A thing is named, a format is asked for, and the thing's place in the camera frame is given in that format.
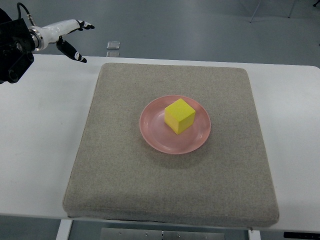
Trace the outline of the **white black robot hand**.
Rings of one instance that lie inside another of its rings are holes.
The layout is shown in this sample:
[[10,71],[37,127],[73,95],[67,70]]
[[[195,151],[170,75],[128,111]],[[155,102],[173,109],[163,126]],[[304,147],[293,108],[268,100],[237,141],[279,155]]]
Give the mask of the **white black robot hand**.
[[75,31],[83,31],[94,29],[95,27],[83,20],[64,20],[49,24],[44,27],[31,26],[28,28],[34,41],[34,51],[42,51],[49,44],[56,44],[57,49],[67,56],[69,59],[87,63],[87,59],[83,57],[69,42],[63,39],[64,36]]

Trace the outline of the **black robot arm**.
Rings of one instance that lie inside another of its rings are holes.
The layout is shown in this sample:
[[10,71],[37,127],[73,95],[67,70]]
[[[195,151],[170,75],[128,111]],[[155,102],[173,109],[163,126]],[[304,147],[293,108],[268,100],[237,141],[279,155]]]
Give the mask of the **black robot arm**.
[[0,83],[17,83],[34,62],[35,42],[23,18],[0,10]]

